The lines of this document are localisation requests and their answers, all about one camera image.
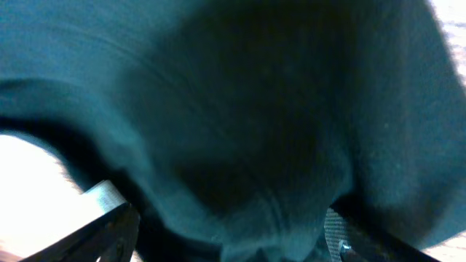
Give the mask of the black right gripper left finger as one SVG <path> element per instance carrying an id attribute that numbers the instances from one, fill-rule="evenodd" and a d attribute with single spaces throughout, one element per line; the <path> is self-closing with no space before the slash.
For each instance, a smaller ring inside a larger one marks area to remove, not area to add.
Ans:
<path id="1" fill-rule="evenodd" d="M 108 180 L 83 194 L 101 214 L 21 262 L 131 262 L 138 239 L 138 211 Z"/>

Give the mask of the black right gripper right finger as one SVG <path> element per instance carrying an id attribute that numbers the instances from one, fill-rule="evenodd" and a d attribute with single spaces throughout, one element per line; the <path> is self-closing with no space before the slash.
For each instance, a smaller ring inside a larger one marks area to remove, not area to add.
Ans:
<path id="1" fill-rule="evenodd" d="M 341 205 L 328 208 L 324 231 L 333 262 L 440 262 Z"/>

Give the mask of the black t-shirt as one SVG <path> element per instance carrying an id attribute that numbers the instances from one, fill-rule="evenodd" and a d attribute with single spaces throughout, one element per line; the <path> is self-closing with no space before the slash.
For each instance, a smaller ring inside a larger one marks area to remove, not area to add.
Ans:
<path id="1" fill-rule="evenodd" d="M 1 130 L 138 208 L 146 260 L 311 261 L 342 200 L 465 229 L 465 93 L 422 0 L 1 3 Z"/>

